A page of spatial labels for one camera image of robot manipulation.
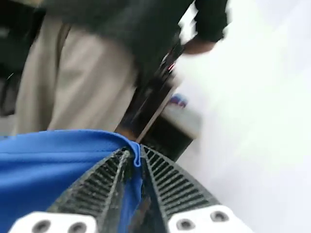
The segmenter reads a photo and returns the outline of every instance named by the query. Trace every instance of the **white surface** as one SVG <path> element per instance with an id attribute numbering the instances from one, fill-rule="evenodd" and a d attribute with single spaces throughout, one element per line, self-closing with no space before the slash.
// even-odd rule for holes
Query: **white surface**
<path id="1" fill-rule="evenodd" d="M 214 222 L 210 216 L 215 212 L 226 214 L 228 220 Z M 183 220 L 190 220 L 193 228 L 187 231 L 178 228 L 178 222 Z M 169 221 L 169 229 L 170 233 L 253 233 L 228 207 L 222 205 L 175 214 Z"/>
<path id="2" fill-rule="evenodd" d="M 51 222 L 46 233 L 68 233 L 70 227 L 75 223 L 86 224 L 85 233 L 97 232 L 96 220 L 92 216 L 33 212 L 18 219 L 9 233 L 32 233 L 33 227 L 43 220 Z"/>
<path id="3" fill-rule="evenodd" d="M 311 1 L 230 7 L 227 39 L 177 63 L 204 116 L 178 163 L 254 232 L 310 233 Z"/>

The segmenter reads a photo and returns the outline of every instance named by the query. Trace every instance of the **blurred object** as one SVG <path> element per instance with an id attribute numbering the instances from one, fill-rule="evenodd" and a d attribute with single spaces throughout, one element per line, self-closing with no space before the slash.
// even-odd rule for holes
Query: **blurred object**
<path id="1" fill-rule="evenodd" d="M 15 103 L 21 79 L 21 72 L 11 72 L 0 67 L 0 117 L 15 113 Z"/>
<path id="2" fill-rule="evenodd" d="M 214 48 L 215 44 L 215 42 L 205 41 L 200 39 L 200 37 L 195 36 L 185 44 L 184 53 L 189 55 L 196 55 L 209 52 Z"/>
<path id="3" fill-rule="evenodd" d="M 169 103 L 168 104 L 172 104 L 172 105 L 177 105 L 177 106 L 180 106 L 182 108 L 185 108 L 188 104 L 188 100 L 186 97 L 184 97 L 183 95 L 181 94 L 174 94 Z"/>
<path id="4" fill-rule="evenodd" d="M 196 111 L 170 104 L 142 142 L 176 162 L 190 143 L 199 137 L 202 124 L 202 116 Z"/>
<path id="5" fill-rule="evenodd" d="M 138 86 L 121 122 L 121 128 L 130 132 L 137 142 L 143 139 L 179 86 L 173 72 L 175 62 L 183 52 L 179 34 L 180 28 L 173 39 L 172 49 L 163 58 L 154 77 L 146 86 Z"/>
<path id="6" fill-rule="evenodd" d="M 44 12 L 0 1 L 0 116 L 14 114 L 21 74 Z"/>

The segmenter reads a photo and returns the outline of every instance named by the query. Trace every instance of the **person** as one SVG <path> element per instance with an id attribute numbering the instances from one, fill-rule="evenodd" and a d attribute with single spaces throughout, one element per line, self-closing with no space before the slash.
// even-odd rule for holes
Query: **person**
<path id="1" fill-rule="evenodd" d="M 193 0 L 24 0 L 46 10 L 22 75 L 14 133 L 113 132 L 134 94 L 171 48 Z M 224 36 L 227 0 L 196 0 L 197 36 L 185 54 Z"/>

